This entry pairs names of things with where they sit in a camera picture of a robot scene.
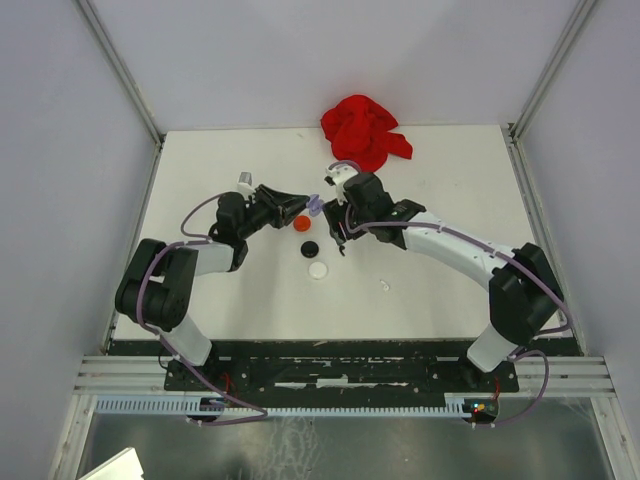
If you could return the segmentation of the lilac earbud charging case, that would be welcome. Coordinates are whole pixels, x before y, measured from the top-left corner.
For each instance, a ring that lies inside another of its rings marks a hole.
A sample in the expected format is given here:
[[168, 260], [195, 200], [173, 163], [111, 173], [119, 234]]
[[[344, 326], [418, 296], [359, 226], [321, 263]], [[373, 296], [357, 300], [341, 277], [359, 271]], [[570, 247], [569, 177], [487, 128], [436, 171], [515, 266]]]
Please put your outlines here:
[[306, 208], [311, 217], [316, 217], [323, 213], [324, 201], [318, 194], [312, 194], [306, 204]]

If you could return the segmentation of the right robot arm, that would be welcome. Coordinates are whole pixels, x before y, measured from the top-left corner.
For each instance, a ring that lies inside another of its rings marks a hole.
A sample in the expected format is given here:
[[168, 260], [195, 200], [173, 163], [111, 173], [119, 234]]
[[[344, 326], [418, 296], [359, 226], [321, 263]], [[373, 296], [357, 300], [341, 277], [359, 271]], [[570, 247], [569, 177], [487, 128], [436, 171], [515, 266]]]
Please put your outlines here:
[[458, 368], [467, 389], [486, 388], [500, 363], [536, 337], [552, 333], [548, 321], [566, 310], [559, 282], [539, 246], [512, 248], [460, 231], [419, 203], [394, 201], [378, 176], [350, 165], [328, 167], [325, 181], [336, 197], [322, 211], [338, 245], [371, 234], [381, 243], [435, 259], [487, 291], [489, 324]]

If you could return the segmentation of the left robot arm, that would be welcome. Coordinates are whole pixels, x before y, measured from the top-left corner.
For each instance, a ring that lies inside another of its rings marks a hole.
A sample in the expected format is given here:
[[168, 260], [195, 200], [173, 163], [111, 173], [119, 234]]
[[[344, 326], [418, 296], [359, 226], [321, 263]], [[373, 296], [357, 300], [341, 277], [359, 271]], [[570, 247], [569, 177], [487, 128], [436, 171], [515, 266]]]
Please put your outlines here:
[[180, 226], [184, 241], [140, 241], [115, 295], [116, 311], [157, 336], [170, 354], [188, 365], [187, 379], [209, 390], [221, 378], [212, 341], [188, 314], [198, 276], [237, 271], [248, 254], [247, 239], [266, 226], [290, 225], [307, 207], [307, 195], [284, 193], [265, 185], [246, 186], [204, 200], [192, 210], [217, 204], [209, 232]]

